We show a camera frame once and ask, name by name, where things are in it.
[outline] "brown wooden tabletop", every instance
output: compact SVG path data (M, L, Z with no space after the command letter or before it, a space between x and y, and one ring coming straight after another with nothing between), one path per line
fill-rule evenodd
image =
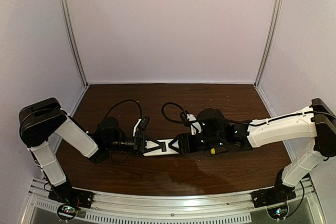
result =
M93 133L108 109L125 99L140 102L143 114L150 117L146 135L156 139L189 132L161 115L161 106L167 101L176 102L195 115L213 107L233 120L269 116L252 85L105 84L89 87L74 118ZM179 119L177 108L169 106L166 111L168 116ZM120 127L131 135L139 112L135 104L125 103L113 110L111 116L117 117ZM57 152L74 187L153 196L221 194L272 186L279 170L290 163L282 142L212 157L203 152L154 157L114 152L111 157L114 161L93 164L65 141Z

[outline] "light purple wall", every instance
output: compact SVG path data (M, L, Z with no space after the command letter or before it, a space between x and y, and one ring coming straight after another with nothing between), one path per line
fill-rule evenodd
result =
M59 0L1 0L1 223L17 223L33 176L40 175L18 135L24 106L56 97L70 110L82 87Z
M320 97L336 112L336 0L284 0L276 37L261 81L280 115ZM291 141L297 153L306 140ZM336 160L311 173L327 223L336 210Z
M89 82L253 83L274 0L68 0Z

